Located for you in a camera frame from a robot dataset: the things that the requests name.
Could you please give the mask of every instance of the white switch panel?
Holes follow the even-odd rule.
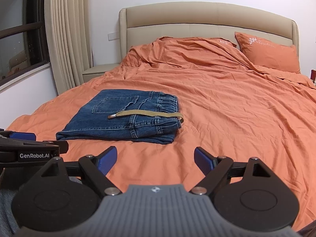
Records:
[[[109,41],[119,39],[119,32],[109,33],[109,34],[107,34],[107,37],[108,37]]]

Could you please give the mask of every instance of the window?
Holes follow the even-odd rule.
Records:
[[[0,86],[48,62],[44,0],[0,0]]]

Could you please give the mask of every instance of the window frame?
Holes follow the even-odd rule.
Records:
[[[14,73],[14,74],[12,74],[4,79],[0,79],[0,87],[2,85],[12,81],[13,79],[25,74],[26,72],[28,72],[32,69],[38,68],[38,67],[50,62],[48,45],[47,45],[47,38],[46,38],[46,29],[45,29],[44,0],[36,0],[36,7],[37,7],[36,13],[37,13],[37,20],[38,20],[37,22],[22,24],[20,26],[0,30],[0,39],[6,38],[6,37],[9,37],[12,35],[16,35],[19,33],[27,32],[30,30],[38,30],[39,31],[39,34],[38,34],[39,38],[37,41],[39,42],[40,53],[41,53],[40,56],[42,58],[42,61],[37,63],[37,64],[30,65],[25,69],[19,70],[18,72]]]

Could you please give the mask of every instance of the bed sheet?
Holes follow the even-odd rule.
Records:
[[[118,160],[107,177],[122,191],[129,184],[176,183],[189,190],[204,177],[194,163],[195,147],[235,161],[257,156],[298,197],[293,228],[316,219],[316,90],[307,77],[253,65],[238,49],[213,39],[164,37],[132,47],[120,66],[19,117],[8,129],[53,140],[103,89],[176,95],[182,128],[168,145],[71,140],[65,161],[114,145]]]

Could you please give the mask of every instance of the drawstring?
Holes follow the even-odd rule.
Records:
[[[174,113],[166,113],[166,112],[156,112],[156,111],[145,111],[145,110],[129,110],[129,111],[120,111],[116,114],[109,115],[107,118],[115,118],[115,117],[122,117],[122,116],[129,116],[129,115],[143,115],[149,117],[164,117],[164,118],[173,118],[177,117],[180,120],[180,123],[183,123],[183,115],[179,112]]]

